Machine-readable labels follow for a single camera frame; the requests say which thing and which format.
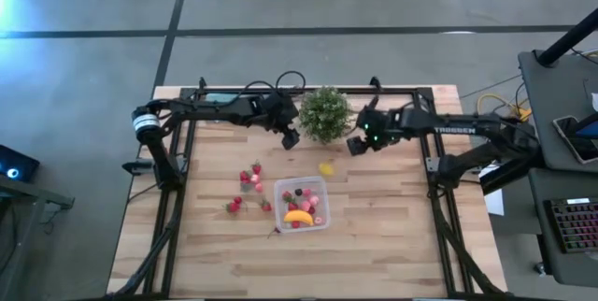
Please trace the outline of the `black device with blue light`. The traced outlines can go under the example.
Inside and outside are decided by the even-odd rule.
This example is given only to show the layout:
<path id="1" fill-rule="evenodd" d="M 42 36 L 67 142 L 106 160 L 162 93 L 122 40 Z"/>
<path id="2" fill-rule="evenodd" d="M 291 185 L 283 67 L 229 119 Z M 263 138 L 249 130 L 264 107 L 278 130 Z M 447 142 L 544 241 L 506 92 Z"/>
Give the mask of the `black device with blue light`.
<path id="1" fill-rule="evenodd" d="M 39 165 L 38 160 L 0 145 L 0 175 L 30 183 L 34 180 Z"/>

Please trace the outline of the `black pole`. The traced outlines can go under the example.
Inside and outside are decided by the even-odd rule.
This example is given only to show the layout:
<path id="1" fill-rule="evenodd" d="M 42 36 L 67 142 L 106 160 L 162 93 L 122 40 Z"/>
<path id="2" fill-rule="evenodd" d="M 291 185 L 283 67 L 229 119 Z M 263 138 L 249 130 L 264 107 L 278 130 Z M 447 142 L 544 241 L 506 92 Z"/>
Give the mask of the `black pole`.
<path id="1" fill-rule="evenodd" d="M 536 61 L 544 67 L 552 67 L 576 44 L 598 29 L 598 8 L 571 28 L 548 49 L 535 54 Z"/>

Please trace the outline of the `small green potted plant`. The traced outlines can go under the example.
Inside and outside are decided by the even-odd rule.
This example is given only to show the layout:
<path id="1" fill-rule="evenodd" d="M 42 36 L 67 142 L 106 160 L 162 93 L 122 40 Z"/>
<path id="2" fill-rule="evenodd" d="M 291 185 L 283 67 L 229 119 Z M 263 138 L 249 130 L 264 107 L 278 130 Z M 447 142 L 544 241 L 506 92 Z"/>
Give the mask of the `small green potted plant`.
<path id="1" fill-rule="evenodd" d="M 309 138 L 329 144 L 344 135 L 351 114 L 346 95 L 335 87 L 326 86 L 304 96 L 299 121 Z"/>

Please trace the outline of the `grey metal stand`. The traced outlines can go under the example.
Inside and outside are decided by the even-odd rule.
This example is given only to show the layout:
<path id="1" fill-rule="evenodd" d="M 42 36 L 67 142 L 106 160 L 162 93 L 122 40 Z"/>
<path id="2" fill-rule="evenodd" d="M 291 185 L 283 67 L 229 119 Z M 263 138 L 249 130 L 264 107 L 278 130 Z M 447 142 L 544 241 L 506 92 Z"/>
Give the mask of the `grey metal stand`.
<path id="1" fill-rule="evenodd" d="M 0 301 L 11 301 L 16 293 L 17 281 L 22 277 L 25 268 L 26 255 L 32 244 L 32 235 L 41 223 L 46 205 L 53 204 L 62 210 L 70 209 L 73 207 L 75 199 L 38 188 L 30 183 L 8 179 L 2 175 L 0 175 L 0 192 L 11 194 L 17 199 L 28 200 L 31 204 L 29 215 L 23 218 L 21 225 L 16 223 L 14 251 L 7 259 L 7 265 L 0 269 L 0 280 L 4 281 L 0 287 Z"/>

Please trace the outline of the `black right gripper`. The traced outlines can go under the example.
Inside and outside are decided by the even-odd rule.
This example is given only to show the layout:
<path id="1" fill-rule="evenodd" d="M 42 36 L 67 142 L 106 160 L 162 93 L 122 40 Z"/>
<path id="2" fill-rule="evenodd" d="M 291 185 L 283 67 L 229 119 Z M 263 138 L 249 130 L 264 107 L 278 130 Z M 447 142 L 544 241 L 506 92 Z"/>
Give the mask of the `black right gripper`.
<path id="1" fill-rule="evenodd" d="M 387 147 L 400 141 L 398 135 L 389 133 L 389 115 L 376 109 L 378 100 L 379 97 L 375 96 L 358 114 L 358 127 L 365 133 L 365 138 L 364 141 L 360 136 L 347 139 L 351 155 L 362 155 L 366 153 L 367 147 Z"/>

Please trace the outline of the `black smartphone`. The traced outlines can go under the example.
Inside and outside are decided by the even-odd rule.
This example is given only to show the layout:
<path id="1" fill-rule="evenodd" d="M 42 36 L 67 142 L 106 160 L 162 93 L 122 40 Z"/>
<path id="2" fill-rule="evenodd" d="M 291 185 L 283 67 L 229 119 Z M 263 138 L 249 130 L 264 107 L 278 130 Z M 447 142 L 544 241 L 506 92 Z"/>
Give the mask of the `black smartphone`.
<path id="1" fill-rule="evenodd" d="M 598 161 L 598 112 L 581 121 L 574 116 L 561 117 L 552 124 L 581 164 Z"/>

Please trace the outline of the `teal folded cloth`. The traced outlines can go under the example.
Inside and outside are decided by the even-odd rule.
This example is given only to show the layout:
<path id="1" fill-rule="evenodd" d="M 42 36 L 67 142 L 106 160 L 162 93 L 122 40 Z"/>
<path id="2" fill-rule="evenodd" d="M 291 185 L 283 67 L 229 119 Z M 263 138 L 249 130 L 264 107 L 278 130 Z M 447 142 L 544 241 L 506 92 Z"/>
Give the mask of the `teal folded cloth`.
<path id="1" fill-rule="evenodd" d="M 239 98 L 237 93 L 208 93 L 204 100 L 210 103 L 215 103 L 217 106 L 224 106 L 227 103 L 234 102 Z"/>

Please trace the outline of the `white paper sheet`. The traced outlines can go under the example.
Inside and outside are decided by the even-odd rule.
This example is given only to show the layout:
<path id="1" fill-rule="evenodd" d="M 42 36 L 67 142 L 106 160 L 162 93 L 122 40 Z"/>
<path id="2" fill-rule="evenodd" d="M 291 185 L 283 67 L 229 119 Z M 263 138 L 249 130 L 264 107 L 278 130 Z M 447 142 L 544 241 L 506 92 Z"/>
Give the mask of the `white paper sheet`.
<path id="1" fill-rule="evenodd" d="M 478 178 L 481 179 L 483 176 L 488 175 L 489 173 L 498 168 L 498 165 L 488 165 L 480 170 Z M 489 214 L 496 216 L 505 215 L 505 206 L 502 189 L 498 189 L 492 193 L 485 193 L 484 199 Z"/>

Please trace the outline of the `backlit black keyboard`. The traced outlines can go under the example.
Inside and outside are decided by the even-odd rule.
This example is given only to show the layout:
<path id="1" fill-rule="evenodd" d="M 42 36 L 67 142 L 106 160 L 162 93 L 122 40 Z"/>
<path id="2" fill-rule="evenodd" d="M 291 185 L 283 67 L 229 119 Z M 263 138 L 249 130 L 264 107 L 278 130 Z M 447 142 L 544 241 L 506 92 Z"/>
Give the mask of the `backlit black keyboard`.
<path id="1" fill-rule="evenodd" d="M 598 197 L 551 199 L 544 207 L 562 253 L 598 251 Z"/>

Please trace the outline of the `black diagonal desk beam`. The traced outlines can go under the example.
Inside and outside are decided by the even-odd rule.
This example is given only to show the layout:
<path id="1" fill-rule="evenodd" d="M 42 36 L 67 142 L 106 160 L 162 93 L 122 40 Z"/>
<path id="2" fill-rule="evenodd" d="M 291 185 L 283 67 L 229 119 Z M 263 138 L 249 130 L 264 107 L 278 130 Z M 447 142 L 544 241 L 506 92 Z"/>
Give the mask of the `black diagonal desk beam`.
<path id="1" fill-rule="evenodd" d="M 544 168 L 545 166 L 546 162 L 542 160 L 510 161 L 479 179 L 482 192 L 484 195 L 491 194 L 515 180 L 526 177 L 532 168 Z"/>

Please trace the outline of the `dark grey desk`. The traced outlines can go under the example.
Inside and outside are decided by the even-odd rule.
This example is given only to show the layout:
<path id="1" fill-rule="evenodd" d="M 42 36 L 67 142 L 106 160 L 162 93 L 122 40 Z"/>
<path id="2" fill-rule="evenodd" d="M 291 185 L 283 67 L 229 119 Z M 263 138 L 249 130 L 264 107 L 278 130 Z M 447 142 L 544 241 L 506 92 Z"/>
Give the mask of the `dark grey desk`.
<path id="1" fill-rule="evenodd" d="M 521 52 L 518 61 L 547 167 L 598 173 L 598 161 L 580 163 L 553 125 L 561 117 L 583 120 L 594 112 L 590 92 L 598 91 L 598 65 L 565 55 L 554 66 L 544 67 L 531 51 Z"/>
<path id="2" fill-rule="evenodd" d="M 562 253 L 544 207 L 544 202 L 551 199 L 598 197 L 598 176 L 535 168 L 529 172 L 529 181 L 547 272 L 560 284 L 598 288 L 598 251 Z"/>

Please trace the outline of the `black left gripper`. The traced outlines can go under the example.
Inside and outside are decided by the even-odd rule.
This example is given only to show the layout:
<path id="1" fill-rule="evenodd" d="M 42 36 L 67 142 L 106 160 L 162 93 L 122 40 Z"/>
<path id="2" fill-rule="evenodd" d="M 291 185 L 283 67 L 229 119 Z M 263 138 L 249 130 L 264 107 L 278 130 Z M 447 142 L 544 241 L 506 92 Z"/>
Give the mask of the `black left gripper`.
<path id="1" fill-rule="evenodd" d="M 273 132 L 282 132 L 282 146 L 286 151 L 291 150 L 299 141 L 300 135 L 296 129 L 290 129 L 294 118 L 299 115 L 292 97 L 284 92 L 271 92 L 263 101 L 265 113 L 263 127 Z"/>

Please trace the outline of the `clear plastic tupperware container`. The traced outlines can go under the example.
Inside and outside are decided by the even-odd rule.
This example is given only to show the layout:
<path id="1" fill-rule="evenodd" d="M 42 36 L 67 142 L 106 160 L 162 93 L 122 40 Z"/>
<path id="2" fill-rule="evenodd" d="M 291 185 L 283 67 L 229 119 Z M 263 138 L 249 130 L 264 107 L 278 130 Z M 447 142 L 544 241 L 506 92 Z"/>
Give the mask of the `clear plastic tupperware container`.
<path id="1" fill-rule="evenodd" d="M 298 210 L 301 210 L 301 203 L 304 201 L 309 202 L 309 198 L 311 197 L 304 197 L 303 195 L 297 196 L 294 193 L 295 189 L 310 189 L 311 196 L 317 196 L 320 199 L 320 202 L 316 206 L 311 205 L 311 207 L 315 209 L 315 213 L 312 215 L 313 219 L 315 219 L 316 217 L 322 217 L 322 224 L 316 225 L 314 223 L 313 226 L 309 226 L 305 223 L 300 222 L 300 227 L 294 229 L 292 228 L 292 224 L 290 222 L 283 221 L 286 213 L 290 211 L 288 210 L 289 202 L 295 202 L 298 206 Z M 282 194 L 286 191 L 292 194 L 291 201 L 286 202 L 282 199 Z M 331 210 L 329 207 L 326 183 L 322 177 L 303 177 L 279 180 L 275 183 L 274 195 L 274 210 L 277 228 L 281 233 L 311 232 L 324 230 L 329 227 L 332 220 Z"/>

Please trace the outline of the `yellow banana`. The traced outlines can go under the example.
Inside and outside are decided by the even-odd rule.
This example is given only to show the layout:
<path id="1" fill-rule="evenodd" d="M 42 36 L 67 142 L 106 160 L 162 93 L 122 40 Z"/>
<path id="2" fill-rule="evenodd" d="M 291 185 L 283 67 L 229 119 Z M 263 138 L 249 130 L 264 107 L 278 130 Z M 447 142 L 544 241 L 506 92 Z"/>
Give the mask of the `yellow banana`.
<path id="1" fill-rule="evenodd" d="M 302 222 L 309 226 L 314 225 L 314 219 L 311 214 L 303 210 L 291 210 L 286 213 L 283 219 L 284 222 Z"/>

